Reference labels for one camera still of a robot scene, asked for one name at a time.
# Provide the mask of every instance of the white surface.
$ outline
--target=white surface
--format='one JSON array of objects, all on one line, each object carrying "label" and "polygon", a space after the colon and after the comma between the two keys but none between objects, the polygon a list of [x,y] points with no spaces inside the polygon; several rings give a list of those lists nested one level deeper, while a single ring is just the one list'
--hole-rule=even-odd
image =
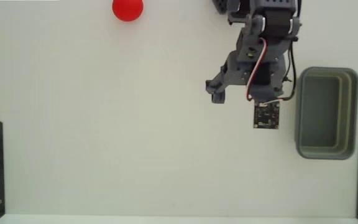
[{"label": "white surface", "polygon": [[358,224],[345,218],[187,218],[5,215],[0,224]]},{"label": "white surface", "polygon": [[[252,129],[244,87],[210,103],[204,81],[240,29],[210,0],[145,0],[130,24],[110,7],[0,2],[8,213],[355,217],[357,156],[302,159],[295,101],[278,131]],[[298,72],[358,73],[358,4],[305,1],[302,14]]]}]

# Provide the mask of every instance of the gray plastic container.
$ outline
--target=gray plastic container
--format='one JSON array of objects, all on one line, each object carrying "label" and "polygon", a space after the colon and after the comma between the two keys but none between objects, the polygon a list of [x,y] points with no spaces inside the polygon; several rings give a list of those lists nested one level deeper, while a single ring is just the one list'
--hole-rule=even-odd
[{"label": "gray plastic container", "polygon": [[296,147],[307,159],[348,159],[354,152],[358,76],[312,67],[299,81]]}]

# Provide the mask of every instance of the red ball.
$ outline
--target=red ball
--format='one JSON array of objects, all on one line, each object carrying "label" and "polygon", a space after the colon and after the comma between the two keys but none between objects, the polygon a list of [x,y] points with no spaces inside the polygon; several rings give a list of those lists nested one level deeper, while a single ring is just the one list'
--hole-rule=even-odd
[{"label": "red ball", "polygon": [[134,21],[143,12],[143,0],[114,0],[112,11],[122,21]]}]

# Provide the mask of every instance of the cable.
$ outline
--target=cable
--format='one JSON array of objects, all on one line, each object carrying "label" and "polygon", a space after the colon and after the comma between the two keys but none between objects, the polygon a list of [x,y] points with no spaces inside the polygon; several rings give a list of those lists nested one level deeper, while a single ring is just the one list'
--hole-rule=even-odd
[{"label": "cable", "polygon": [[288,49],[288,54],[291,55],[291,59],[290,62],[292,64],[292,70],[293,70],[293,87],[292,87],[292,92],[291,95],[289,97],[284,97],[284,98],[279,98],[277,100],[272,100],[272,101],[268,101],[264,104],[270,104],[270,103],[275,103],[275,102],[280,102],[280,101],[288,101],[291,100],[296,93],[296,65],[295,65],[295,57],[293,55],[293,42],[291,42],[290,44],[290,48]]},{"label": "cable", "polygon": [[264,58],[266,56],[266,53],[267,53],[267,40],[262,38],[262,37],[259,38],[259,40],[261,40],[263,42],[264,47],[262,48],[262,51],[261,51],[260,56],[259,56],[259,59],[256,62],[254,69],[252,70],[251,76],[249,77],[249,81],[248,81],[248,84],[247,84],[247,90],[246,90],[246,97],[247,97],[248,101],[252,101],[252,97],[249,97],[249,92],[250,92],[250,89],[251,89],[251,86],[252,86],[252,82],[254,81],[255,75],[258,72],[259,67],[262,64],[262,61],[264,60]]},{"label": "cable", "polygon": [[288,74],[290,73],[291,64],[292,64],[291,55],[290,55],[290,50],[288,49],[288,68],[287,68],[287,72],[285,72],[285,76],[284,76],[284,78],[283,78],[283,82],[289,81],[289,79],[288,79],[287,77],[288,77]]},{"label": "cable", "polygon": [[290,97],[282,98],[282,100],[284,100],[284,101],[291,100],[295,96],[295,92],[296,92],[296,76],[297,76],[297,74],[296,74],[295,57],[293,55],[293,42],[292,41],[291,41],[289,51],[291,54],[291,61],[292,61],[293,87],[292,87],[292,93],[291,93]]},{"label": "cable", "polygon": [[302,0],[298,0],[298,18],[301,17]]}]

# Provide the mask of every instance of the black wire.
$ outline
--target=black wire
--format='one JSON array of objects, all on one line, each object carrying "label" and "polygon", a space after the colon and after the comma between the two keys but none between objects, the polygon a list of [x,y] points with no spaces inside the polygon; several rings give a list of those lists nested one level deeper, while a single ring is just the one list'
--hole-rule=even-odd
[{"label": "black wire", "polygon": [[291,100],[295,96],[296,92],[296,65],[295,65],[295,58],[293,56],[293,42],[291,41],[290,48],[288,49],[290,55],[291,55],[291,61],[292,61],[292,72],[293,72],[293,87],[292,87],[292,93],[290,97],[283,98],[284,101]]},{"label": "black wire", "polygon": [[298,18],[301,17],[302,0],[298,0]]},{"label": "black wire", "polygon": [[291,63],[292,63],[292,61],[291,61],[291,56],[290,56],[290,49],[288,49],[288,68],[287,68],[287,72],[285,73],[283,82],[289,81],[288,74],[290,73]]}]

